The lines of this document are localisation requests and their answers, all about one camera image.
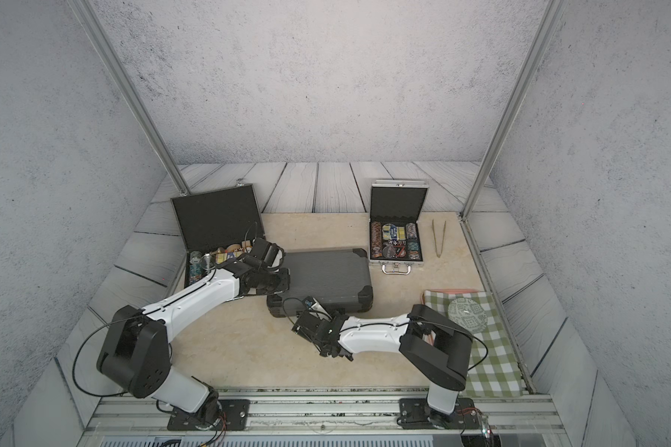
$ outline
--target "beige tile surface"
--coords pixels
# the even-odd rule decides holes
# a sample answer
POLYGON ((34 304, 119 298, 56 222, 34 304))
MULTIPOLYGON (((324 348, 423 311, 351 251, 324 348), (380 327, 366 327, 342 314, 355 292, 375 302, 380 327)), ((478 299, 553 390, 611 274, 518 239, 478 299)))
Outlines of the beige tile surface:
MULTIPOLYGON (((287 251, 368 246, 368 215, 264 214, 266 237, 287 251)), ((424 212, 419 222, 422 268, 407 276, 371 267, 373 308, 360 317, 407 313, 427 288, 482 290, 455 212, 424 212), (435 255, 432 219, 447 234, 442 257, 435 255)), ((174 366, 222 387, 426 386, 429 382, 402 355, 360 353, 354 362, 322 358, 290 331, 286 318, 272 317, 265 297, 223 304, 182 331, 172 343, 174 366)))

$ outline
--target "mounting plate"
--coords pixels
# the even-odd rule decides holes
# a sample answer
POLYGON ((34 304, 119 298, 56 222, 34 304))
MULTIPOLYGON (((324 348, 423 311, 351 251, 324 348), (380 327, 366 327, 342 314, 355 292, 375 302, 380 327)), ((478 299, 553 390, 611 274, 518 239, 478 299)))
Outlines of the mounting plate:
MULTIPOLYGON (((227 431, 242 431, 246 428, 246 418, 251 401, 248 399, 219 399, 218 404, 221 408, 217 413, 223 412, 226 416, 227 431)), ((201 424, 197 423, 192 416, 183 411, 178 411, 172 415, 167 424, 169 431, 196 431, 204 430, 201 424)), ((221 430, 221 423, 217 423, 211 430, 221 430)))
POLYGON ((427 399, 400 399, 400 414, 398 425, 406 430, 421 430, 427 428, 447 428, 448 430, 479 430, 481 428, 477 414, 466 412, 459 416, 464 408, 473 408, 472 399, 458 398, 455 412, 446 415, 431 409, 427 399))

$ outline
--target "metal bracket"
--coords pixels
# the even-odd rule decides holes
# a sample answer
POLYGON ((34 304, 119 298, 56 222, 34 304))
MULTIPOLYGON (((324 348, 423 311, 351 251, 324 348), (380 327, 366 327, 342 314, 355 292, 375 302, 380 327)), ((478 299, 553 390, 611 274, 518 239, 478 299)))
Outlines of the metal bracket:
POLYGON ((392 272, 388 272, 387 270, 385 270, 385 267, 386 267, 386 265, 383 264, 383 273, 385 273, 386 275, 407 275, 407 274, 410 273, 410 270, 411 270, 409 265, 408 265, 408 271, 407 272, 401 272, 400 271, 400 264, 393 264, 393 268, 398 269, 398 270, 393 270, 392 272))
POLYGON ((549 41, 552 39, 552 35, 557 29, 557 24, 562 17, 566 1, 567 0, 549 0, 549 4, 546 6, 545 14, 542 17, 542 21, 539 23, 535 39, 529 48, 529 53, 527 53, 527 57, 524 59, 522 67, 519 69, 517 82, 512 88, 510 100, 507 102, 507 105, 502 112, 502 117, 494 131, 492 141, 490 141, 487 152, 485 152, 484 157, 482 158, 482 164, 479 167, 472 189, 467 195, 467 200, 465 201, 465 206, 461 214, 463 220, 469 219, 470 213, 474 210, 474 205, 477 203, 479 193, 482 191, 484 183, 489 178, 489 173, 492 171, 492 167, 497 160, 497 156, 500 154, 504 140, 510 132, 510 127, 514 122, 514 118, 517 117, 519 106, 521 106, 524 101, 524 97, 527 94, 527 88, 529 88, 529 85, 532 83, 532 80, 537 73, 539 63, 544 57, 546 48, 549 45, 549 41))
POLYGON ((406 398, 400 400, 398 425, 405 430, 439 428, 448 430, 477 430, 481 424, 476 411, 459 413, 465 408, 474 408, 472 399, 458 398, 452 415, 442 414, 427 405, 427 399, 406 398))
MULTIPOLYGON (((246 429, 246 419, 248 418, 248 410, 251 401, 248 399, 219 399, 220 412, 226 418, 227 431, 243 431, 246 429)), ((220 430, 221 423, 215 424, 214 427, 208 430, 220 430)), ((198 421, 193 416, 183 411, 177 411, 171 415, 169 424, 167 424, 169 431, 204 431, 205 428, 198 424, 198 421)))

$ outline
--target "metal frame pole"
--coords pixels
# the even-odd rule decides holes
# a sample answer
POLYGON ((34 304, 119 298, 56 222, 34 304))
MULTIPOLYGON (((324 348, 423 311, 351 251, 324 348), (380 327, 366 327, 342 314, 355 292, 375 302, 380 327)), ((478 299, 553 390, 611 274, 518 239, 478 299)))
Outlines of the metal frame pole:
POLYGON ((134 114, 134 118, 139 122, 139 126, 144 130, 144 134, 146 134, 149 143, 160 158, 161 164, 164 165, 171 180, 174 181, 174 185, 179 190, 179 195, 191 194, 189 186, 184 180, 181 171, 179 171, 179 167, 174 163, 174 159, 171 157, 164 140, 154 126, 154 122, 152 121, 149 112, 147 112, 147 109, 144 107, 142 100, 139 98, 139 94, 136 93, 134 85, 129 81, 125 68, 116 56, 114 48, 109 43, 109 39, 99 23, 92 6, 89 4, 89 0, 67 1, 72 7, 75 16, 77 16, 77 19, 82 24, 94 49, 97 50, 99 57, 102 59, 102 62, 104 62, 104 66, 107 67, 109 74, 114 79, 114 82, 116 82, 117 87, 119 87, 119 91, 122 92, 122 96, 125 97, 127 105, 134 114))
POLYGON ((524 101, 524 96, 527 94, 527 88, 532 82, 532 78, 535 76, 537 67, 539 67, 539 63, 542 61, 546 47, 549 45, 549 41, 552 39, 552 35, 557 28, 557 24, 564 11, 565 3, 566 0, 549 0, 549 4, 546 6, 545 15, 542 17, 542 22, 539 24, 539 29, 535 34, 535 40, 529 48, 527 58, 524 60, 524 64, 519 71, 517 83, 512 89, 510 101, 507 102, 507 107, 505 107, 497 129, 494 131, 489 148, 487 148, 487 152, 482 158, 482 164, 479 166, 479 172, 472 185, 472 190, 467 196, 467 201, 465 201, 461 214, 464 221, 467 220, 472 212, 474 204, 477 202, 477 197, 479 197, 479 193, 482 191, 490 171, 492 171, 492 166, 494 166, 497 156, 500 155, 504 139, 510 131, 514 118, 517 116, 517 111, 522 105, 522 101, 524 101))

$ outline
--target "gray hard suitcase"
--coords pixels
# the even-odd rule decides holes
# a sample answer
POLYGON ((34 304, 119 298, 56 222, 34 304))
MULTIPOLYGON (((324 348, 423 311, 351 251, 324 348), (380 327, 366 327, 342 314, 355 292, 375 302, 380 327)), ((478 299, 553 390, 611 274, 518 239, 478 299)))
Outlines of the gray hard suitcase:
POLYGON ((331 315, 373 307, 368 253, 362 248, 286 253, 283 266, 290 273, 289 289, 266 297, 274 317, 297 315, 305 310, 303 300, 309 296, 331 315))

